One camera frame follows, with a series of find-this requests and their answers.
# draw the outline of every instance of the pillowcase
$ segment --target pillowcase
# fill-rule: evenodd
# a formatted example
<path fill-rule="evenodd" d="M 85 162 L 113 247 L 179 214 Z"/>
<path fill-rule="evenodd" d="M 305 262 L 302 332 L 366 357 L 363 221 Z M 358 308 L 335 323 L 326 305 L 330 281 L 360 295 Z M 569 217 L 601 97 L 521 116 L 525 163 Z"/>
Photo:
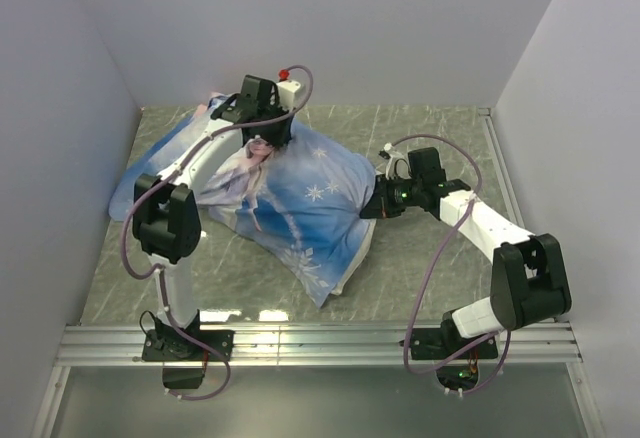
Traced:
<path fill-rule="evenodd" d="M 123 220 L 131 206 L 137 177 L 157 174 L 177 159 L 223 99 L 213 99 L 207 113 L 185 118 L 127 170 L 110 205 L 114 220 Z M 359 213 L 371 198 L 376 172 L 362 155 L 295 119 L 291 135 L 278 150 L 260 138 L 249 141 L 196 201 L 214 220 L 273 253 L 320 307 L 329 294 L 342 292 L 369 250 L 375 220 L 361 220 Z"/>

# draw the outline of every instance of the white wall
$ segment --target white wall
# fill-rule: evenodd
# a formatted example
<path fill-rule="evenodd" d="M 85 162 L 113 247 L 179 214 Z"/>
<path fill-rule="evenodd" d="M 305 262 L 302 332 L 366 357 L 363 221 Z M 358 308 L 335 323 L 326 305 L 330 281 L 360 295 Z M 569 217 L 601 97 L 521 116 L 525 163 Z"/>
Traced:
<path fill-rule="evenodd" d="M 0 0 L 0 435 L 79 319 L 137 107 L 78 0 Z"/>
<path fill-rule="evenodd" d="M 495 105 L 549 1 L 87 0 L 142 104 L 301 62 L 315 103 L 456 105 Z"/>
<path fill-rule="evenodd" d="M 563 245 L 608 436 L 640 436 L 640 0 L 553 0 L 498 102 L 527 224 Z"/>

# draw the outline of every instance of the metal rail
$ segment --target metal rail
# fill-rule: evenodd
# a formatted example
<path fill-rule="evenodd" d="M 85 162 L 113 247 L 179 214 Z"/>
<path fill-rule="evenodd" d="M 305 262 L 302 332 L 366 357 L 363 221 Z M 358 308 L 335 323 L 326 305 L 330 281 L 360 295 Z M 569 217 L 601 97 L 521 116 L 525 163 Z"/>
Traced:
<path fill-rule="evenodd" d="M 399 342 L 405 327 L 381 322 L 203 325 L 203 329 L 235 331 L 233 366 L 401 365 Z M 145 363 L 140 358 L 144 338 L 134 326 L 71 326 L 62 338 L 56 366 L 202 366 L 199 362 Z M 500 351 L 504 334 L 501 338 Z M 508 363 L 531 364 L 580 361 L 569 323 L 540 323 L 515 331 L 507 358 Z"/>

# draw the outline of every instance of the glass panel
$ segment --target glass panel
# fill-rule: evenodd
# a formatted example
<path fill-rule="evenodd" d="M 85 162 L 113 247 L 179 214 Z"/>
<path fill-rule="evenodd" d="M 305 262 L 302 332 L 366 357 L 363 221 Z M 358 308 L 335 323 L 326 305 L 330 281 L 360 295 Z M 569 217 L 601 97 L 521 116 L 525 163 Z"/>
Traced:
<path fill-rule="evenodd" d="M 186 114 L 188 108 L 146 108 L 131 161 L 139 158 Z M 457 142 L 475 157 L 484 174 L 482 198 L 506 215 L 498 177 L 475 108 L 427 106 L 310 106 L 299 117 L 369 158 L 378 170 L 377 156 L 386 142 L 411 133 L 433 133 Z M 448 177 L 470 185 L 476 177 L 465 159 L 446 145 L 417 140 L 399 149 L 406 152 L 437 146 Z M 208 319 L 219 321 L 231 313 L 234 320 L 288 320 L 292 322 L 406 320 L 428 261 L 448 227 L 421 210 L 380 220 L 371 249 L 341 296 L 330 296 L 318 309 L 303 286 L 280 261 L 257 244 L 236 236 L 225 226 L 201 214 L 202 238 L 194 254 L 194 289 Z M 118 255 L 120 224 L 109 226 L 93 286 L 84 310 L 84 324 L 135 324 L 144 310 L 155 311 L 152 280 L 137 282 L 124 271 Z M 139 245 L 129 241 L 133 265 L 148 269 Z M 443 312 L 467 305 L 488 294 L 488 260 L 463 237 L 453 240 L 427 290 L 421 319 L 440 319 Z"/>
<path fill-rule="evenodd" d="M 162 393 L 159 369 L 76 368 L 52 436 L 586 436 L 564 365 L 507 365 L 462 400 L 435 375 L 395 367 L 236 368 L 232 384 L 211 401 L 180 403 Z"/>

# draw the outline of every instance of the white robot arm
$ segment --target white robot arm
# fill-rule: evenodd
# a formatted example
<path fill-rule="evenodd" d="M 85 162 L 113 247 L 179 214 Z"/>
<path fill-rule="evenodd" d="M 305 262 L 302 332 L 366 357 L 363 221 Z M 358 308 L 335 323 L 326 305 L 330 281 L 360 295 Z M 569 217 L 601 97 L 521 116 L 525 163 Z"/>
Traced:
<path fill-rule="evenodd" d="M 380 155 L 397 159 L 391 144 Z M 410 178 L 378 175 L 373 197 L 361 218 L 393 218 L 419 206 L 458 231 L 492 263 L 491 294 L 444 314 L 441 331 L 449 353 L 470 339 L 513 331 L 553 318 L 571 308 L 571 295 L 560 245 L 551 235 L 535 235 L 502 217 L 461 180 L 447 180 L 436 148 L 407 155 Z M 460 220 L 473 201 L 473 209 Z"/>
<path fill-rule="evenodd" d="M 148 199 L 140 200 L 132 230 L 154 268 L 162 268 L 163 278 L 155 277 L 160 303 L 155 336 L 175 345 L 173 356 L 178 355 L 175 349 L 184 338 L 182 332 L 198 335 L 200 326 L 191 289 L 191 254 L 201 233 L 196 196 L 251 138 L 260 136 L 275 147 L 286 145 L 293 112 L 306 103 L 311 88 L 312 82 L 305 93 L 305 87 L 289 80 L 286 73 L 279 83 L 247 75 L 241 92 L 212 112 L 205 132 L 192 147 L 158 176 L 142 175 L 136 181 L 136 202 L 144 194 Z M 283 116 L 288 118 L 274 120 Z M 229 129 L 239 124 L 242 129 Z M 390 158 L 388 153 L 381 155 Z M 569 310 L 571 296 L 557 240 L 514 225 L 480 201 L 468 185 L 447 180 L 435 148 L 409 152 L 407 164 L 409 178 L 389 173 L 376 177 L 373 196 L 360 217 L 393 218 L 409 206 L 420 206 L 438 220 L 457 226 L 473 199 L 472 213 L 459 231 L 493 264 L 491 295 L 445 313 L 441 330 L 448 352 L 479 335 L 515 330 Z M 188 349 L 185 356 L 190 356 Z"/>
<path fill-rule="evenodd" d="M 305 86 L 297 81 L 284 78 L 274 83 L 248 75 L 240 94 L 232 95 L 213 111 L 205 131 L 178 160 L 158 176 L 142 175 L 137 180 L 136 200 L 158 182 L 176 176 L 134 214 L 133 234 L 149 255 L 152 266 L 162 265 L 166 298 L 172 318 L 180 328 L 194 328 L 199 324 L 191 280 L 191 253 L 201 232 L 195 198 L 218 168 L 249 139 L 264 136 L 273 146 L 285 145 L 290 139 L 291 119 L 267 126 L 261 126 L 260 122 L 293 111 L 304 94 Z M 219 130 L 237 123 L 255 123 L 255 127 L 228 130 L 210 139 Z M 155 280 L 159 302 L 157 319 L 170 327 L 157 272 Z"/>

